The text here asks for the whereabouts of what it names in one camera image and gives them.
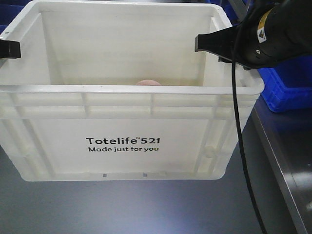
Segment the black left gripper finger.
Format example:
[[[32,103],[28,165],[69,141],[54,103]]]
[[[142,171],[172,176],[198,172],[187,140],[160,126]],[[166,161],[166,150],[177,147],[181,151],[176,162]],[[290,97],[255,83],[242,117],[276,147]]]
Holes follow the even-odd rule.
[[[18,41],[1,40],[0,58],[1,59],[21,58],[20,43]]]

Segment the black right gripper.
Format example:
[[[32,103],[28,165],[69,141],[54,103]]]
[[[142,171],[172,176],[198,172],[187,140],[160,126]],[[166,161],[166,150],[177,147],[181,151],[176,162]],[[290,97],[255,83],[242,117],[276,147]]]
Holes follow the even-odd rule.
[[[254,2],[255,9],[241,25],[195,38],[195,52],[209,52],[219,62],[235,59],[245,67],[258,69],[312,53],[312,2],[282,0],[277,4]]]

